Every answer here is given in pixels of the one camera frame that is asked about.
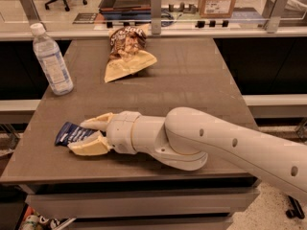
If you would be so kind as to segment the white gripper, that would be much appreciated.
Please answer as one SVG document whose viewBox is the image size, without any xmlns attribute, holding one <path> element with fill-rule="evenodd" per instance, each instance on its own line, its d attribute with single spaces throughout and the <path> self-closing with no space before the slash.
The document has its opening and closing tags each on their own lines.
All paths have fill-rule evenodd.
<svg viewBox="0 0 307 230">
<path fill-rule="evenodd" d="M 108 112 L 85 120 L 80 123 L 81 127 L 106 131 L 106 137 L 92 135 L 80 142 L 70 143 L 68 148 L 80 156 L 106 154 L 111 150 L 109 145 L 118 153 L 136 154 L 132 145 L 131 133 L 135 121 L 140 116 L 139 112 L 132 111 L 123 111 L 115 115 Z"/>
</svg>

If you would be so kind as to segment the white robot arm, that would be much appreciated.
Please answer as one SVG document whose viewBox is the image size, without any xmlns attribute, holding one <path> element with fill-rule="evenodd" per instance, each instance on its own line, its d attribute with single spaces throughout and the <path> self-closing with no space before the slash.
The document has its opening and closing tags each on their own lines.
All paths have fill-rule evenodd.
<svg viewBox="0 0 307 230">
<path fill-rule="evenodd" d="M 189 107 L 164 117 L 107 113 L 81 123 L 94 133 L 68 145 L 81 156 L 147 153 L 170 167 L 195 171 L 216 155 L 297 199 L 307 199 L 307 146 L 233 125 Z"/>
</svg>

